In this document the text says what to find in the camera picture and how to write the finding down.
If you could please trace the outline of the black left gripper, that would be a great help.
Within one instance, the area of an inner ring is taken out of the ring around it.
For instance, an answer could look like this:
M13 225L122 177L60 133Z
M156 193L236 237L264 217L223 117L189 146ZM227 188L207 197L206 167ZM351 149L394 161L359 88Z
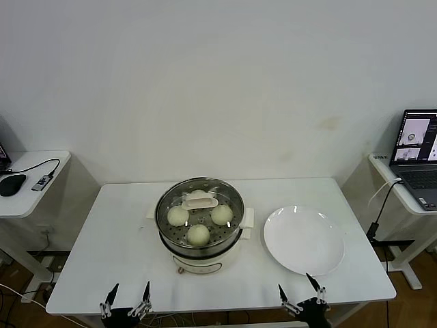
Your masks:
M150 301L150 282L146 284L143 297L140 303L133 309L132 307L113 308L119 284L113 287L108 293L104 303L100 303L101 321L106 328L132 328L140 323L138 316L145 316L152 308Z

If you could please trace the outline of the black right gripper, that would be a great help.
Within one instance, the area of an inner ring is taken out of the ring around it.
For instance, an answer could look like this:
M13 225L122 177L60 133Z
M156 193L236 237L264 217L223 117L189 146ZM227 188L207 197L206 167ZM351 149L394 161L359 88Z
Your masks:
M332 328L332 324L325 317L329 306L326 302L326 288L320 286L318 281L310 274L306 273L307 279L317 293L317 297L312 297L294 305L289 302L286 293L278 284L281 305L290 313L298 313L296 318L308 325L309 328Z

